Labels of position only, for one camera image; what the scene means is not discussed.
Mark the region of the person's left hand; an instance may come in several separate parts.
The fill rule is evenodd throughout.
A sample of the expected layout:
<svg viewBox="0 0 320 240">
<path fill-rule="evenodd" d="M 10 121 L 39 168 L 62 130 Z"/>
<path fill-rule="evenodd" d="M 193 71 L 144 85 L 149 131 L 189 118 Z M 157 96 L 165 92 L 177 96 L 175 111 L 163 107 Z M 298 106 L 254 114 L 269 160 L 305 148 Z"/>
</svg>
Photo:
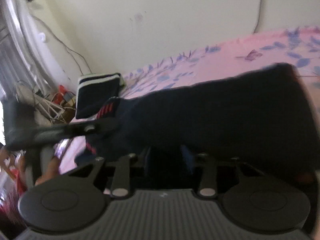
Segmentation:
<svg viewBox="0 0 320 240">
<path fill-rule="evenodd" d="M 58 176 L 60 174 L 59 166 L 60 166 L 61 160 L 54 156 L 51 161 L 48 163 L 46 171 L 35 181 L 35 186 L 40 185 L 50 179 L 53 179 L 54 177 Z M 17 178 L 16 180 L 19 181 L 23 186 L 27 186 L 27 181 L 25 178 L 25 156 L 20 156 L 17 162 Z"/>
</svg>

